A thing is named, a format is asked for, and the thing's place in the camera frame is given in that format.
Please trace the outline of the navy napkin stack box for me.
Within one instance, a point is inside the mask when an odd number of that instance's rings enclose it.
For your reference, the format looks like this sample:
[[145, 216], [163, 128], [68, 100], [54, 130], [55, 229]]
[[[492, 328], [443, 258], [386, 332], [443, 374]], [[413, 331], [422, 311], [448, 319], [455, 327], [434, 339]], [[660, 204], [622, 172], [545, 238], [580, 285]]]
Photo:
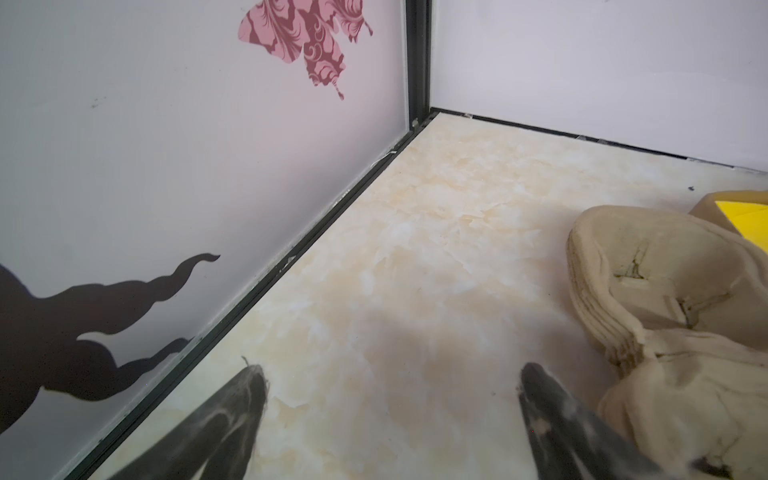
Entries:
[[705, 195], [690, 215], [736, 233], [767, 252], [767, 192], [720, 191]]

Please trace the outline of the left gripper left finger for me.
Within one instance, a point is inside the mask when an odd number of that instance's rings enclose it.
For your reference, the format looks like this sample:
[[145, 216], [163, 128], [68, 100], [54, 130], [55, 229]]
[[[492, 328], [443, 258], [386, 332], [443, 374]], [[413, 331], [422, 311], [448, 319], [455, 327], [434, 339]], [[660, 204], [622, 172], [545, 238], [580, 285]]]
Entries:
[[248, 365], [114, 479], [242, 479], [267, 405], [262, 367]]

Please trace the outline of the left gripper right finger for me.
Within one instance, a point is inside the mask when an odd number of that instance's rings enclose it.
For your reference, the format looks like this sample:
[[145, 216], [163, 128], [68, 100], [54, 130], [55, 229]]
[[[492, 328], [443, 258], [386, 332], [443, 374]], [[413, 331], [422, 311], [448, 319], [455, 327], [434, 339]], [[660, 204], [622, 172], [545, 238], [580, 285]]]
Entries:
[[542, 365], [520, 372], [518, 400], [540, 479], [669, 479]]

